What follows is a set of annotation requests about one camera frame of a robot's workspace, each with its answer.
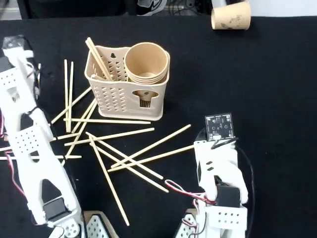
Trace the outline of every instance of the tipped paper cup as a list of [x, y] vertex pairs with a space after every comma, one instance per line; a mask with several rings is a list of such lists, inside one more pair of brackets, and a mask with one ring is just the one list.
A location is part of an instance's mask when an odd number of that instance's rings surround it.
[[247, 1], [211, 11], [211, 26], [213, 30], [247, 30], [251, 23], [251, 8]]
[[155, 84], [167, 73], [168, 55], [154, 43], [143, 42], [132, 46], [124, 57], [128, 77], [141, 84]]

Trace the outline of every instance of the black cloth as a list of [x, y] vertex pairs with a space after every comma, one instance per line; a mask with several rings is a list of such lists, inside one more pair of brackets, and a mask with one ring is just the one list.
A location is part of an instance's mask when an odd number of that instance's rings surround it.
[[[205, 126], [205, 115], [231, 112], [237, 144], [255, 171], [257, 204], [251, 237], [298, 238], [314, 234], [317, 216], [316, 25], [316, 17], [253, 18], [248, 31], [216, 32], [207, 16], [48, 19], [0, 22], [0, 39], [24, 34], [30, 40], [46, 75], [40, 103], [52, 118], [64, 108], [64, 59], [74, 61], [74, 98], [88, 86], [83, 73], [88, 36], [108, 47], [160, 44], [171, 55], [162, 119], [152, 123], [153, 132], [108, 143], [130, 155], [192, 124], [137, 160], [146, 158], [192, 144]], [[92, 95], [75, 106], [73, 116], [80, 117], [91, 100]], [[100, 118], [97, 111], [92, 118]], [[103, 136], [147, 127], [90, 123], [86, 131]], [[62, 120], [56, 129], [65, 134]], [[54, 151], [64, 152], [56, 146]], [[67, 161], [82, 209], [103, 211], [121, 238], [171, 238], [185, 210], [192, 207], [185, 195], [165, 194], [129, 171], [113, 173], [131, 224], [126, 227], [93, 150], [81, 145], [72, 154], [83, 156]], [[107, 168], [112, 164], [104, 156], [103, 160]], [[201, 191], [194, 151], [146, 165], [189, 191]], [[249, 168], [241, 155], [239, 166], [251, 192]], [[0, 162], [0, 181], [1, 236], [48, 237], [47, 228], [32, 225], [5, 161]]]

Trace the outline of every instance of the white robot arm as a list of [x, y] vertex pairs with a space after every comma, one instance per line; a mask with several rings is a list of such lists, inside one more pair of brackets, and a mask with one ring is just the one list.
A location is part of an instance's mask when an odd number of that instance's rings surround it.
[[194, 142], [198, 183], [205, 192], [195, 198], [196, 214], [186, 214], [175, 238], [246, 237], [248, 190], [231, 121], [230, 114], [206, 117], [207, 129]]
[[[37, 224], [62, 227], [64, 236], [68, 238], [85, 237], [79, 202], [65, 169], [54, 156], [50, 145], [53, 140], [51, 128], [35, 101], [35, 77], [29, 72], [31, 68], [26, 59], [26, 55], [32, 56], [33, 53], [24, 51], [23, 42], [23, 37], [5, 39], [3, 52], [11, 67], [0, 71], [0, 108], [16, 157], [19, 180]], [[2, 68], [7, 67], [3, 64], [5, 58], [2, 59]], [[21, 129], [23, 114], [33, 120], [31, 127]], [[33, 152], [39, 154], [41, 159], [38, 162], [31, 159]], [[61, 196], [46, 203], [42, 200], [44, 179], [61, 193]]]

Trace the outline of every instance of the circuit board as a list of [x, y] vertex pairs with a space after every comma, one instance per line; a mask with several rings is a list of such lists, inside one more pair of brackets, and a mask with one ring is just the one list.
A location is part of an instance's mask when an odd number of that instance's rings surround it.
[[205, 120], [208, 141], [234, 138], [230, 113], [206, 116]]

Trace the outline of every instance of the plastic basket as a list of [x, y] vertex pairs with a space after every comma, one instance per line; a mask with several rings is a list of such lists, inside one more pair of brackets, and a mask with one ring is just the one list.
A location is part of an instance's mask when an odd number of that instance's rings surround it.
[[[113, 79], [113, 81], [101, 81], [91, 78], [93, 74], [100, 77], [104, 75], [89, 51], [85, 76], [97, 100], [100, 115], [109, 118], [159, 120], [163, 115], [164, 94], [169, 80], [169, 60], [167, 74], [160, 83], [143, 85], [127, 81], [128, 75], [123, 60], [129, 47], [96, 46], [96, 48]], [[140, 92], [145, 94], [155, 92], [152, 95], [157, 96], [144, 102], [142, 97], [138, 96]]]

